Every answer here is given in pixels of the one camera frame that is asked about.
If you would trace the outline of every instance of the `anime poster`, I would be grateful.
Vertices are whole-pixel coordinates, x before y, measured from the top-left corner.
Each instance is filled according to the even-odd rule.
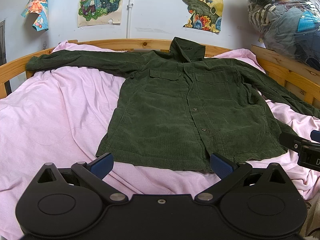
[[[191,14],[187,28],[220,32],[223,0],[184,0]]]
[[[122,0],[80,0],[78,27],[121,23]]]
[[[26,17],[28,13],[37,13],[39,15],[32,26],[34,29],[37,31],[49,29],[48,0],[30,0],[21,15]]]

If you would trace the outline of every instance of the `clothes in plastic bag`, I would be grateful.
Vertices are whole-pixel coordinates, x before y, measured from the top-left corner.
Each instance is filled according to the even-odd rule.
[[[267,49],[320,70],[320,12],[310,0],[248,0]]]

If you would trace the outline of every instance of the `blue gripper pad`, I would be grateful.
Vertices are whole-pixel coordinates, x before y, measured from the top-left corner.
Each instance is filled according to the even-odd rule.
[[[310,137],[311,137],[311,140],[320,143],[320,132],[319,131],[313,130],[310,133]]]
[[[214,153],[210,156],[210,167],[220,179],[224,179],[226,176],[231,174],[238,166],[225,157],[221,156],[220,154]]]
[[[98,178],[103,179],[113,169],[113,156],[111,153],[104,154],[94,161],[88,163],[87,169],[96,175]]]

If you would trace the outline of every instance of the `bed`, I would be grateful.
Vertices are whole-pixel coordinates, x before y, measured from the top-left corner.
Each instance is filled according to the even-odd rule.
[[[61,49],[118,51],[157,49],[169,51],[169,40],[116,39],[64,41],[56,48],[36,52],[0,66],[0,235],[16,240],[22,232],[14,207],[30,180],[46,162],[70,167],[77,161],[95,159],[96,146],[105,134],[124,78],[85,67],[62,67],[55,71],[26,72],[27,81],[7,96],[4,83],[25,71],[33,56]],[[272,51],[252,46],[233,50],[206,45],[206,57],[232,57],[267,73],[304,101],[320,106],[320,72],[286,59]],[[320,120],[293,112],[289,106],[266,99],[275,118],[290,125],[299,136],[310,139],[320,130]],[[289,151],[277,158],[250,161],[265,168],[278,162],[304,199],[320,189],[320,172],[297,165],[297,154]],[[132,194],[186,194],[192,196],[213,185],[215,174],[171,171],[127,163],[115,163],[104,179],[129,197]]]

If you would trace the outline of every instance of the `wooden headboard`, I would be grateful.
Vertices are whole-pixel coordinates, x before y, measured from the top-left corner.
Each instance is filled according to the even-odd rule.
[[[87,44],[97,46],[103,49],[112,49],[115,51],[134,49],[159,49],[169,51],[171,41],[153,40],[153,39],[114,39],[100,41],[78,42],[71,40],[69,43]],[[218,54],[230,51],[231,49],[220,48],[211,45],[205,45],[206,57],[213,57]],[[50,54],[53,48],[42,50],[0,66],[0,98],[7,96],[4,83],[11,78],[25,72],[27,62],[33,56],[39,57],[42,54]],[[252,52],[256,55],[259,65],[264,68],[267,74],[276,80],[280,85],[286,87],[289,91],[296,94],[304,101],[320,107],[320,72],[294,60],[287,59],[273,51],[252,46]],[[27,78],[34,73],[26,71]]]

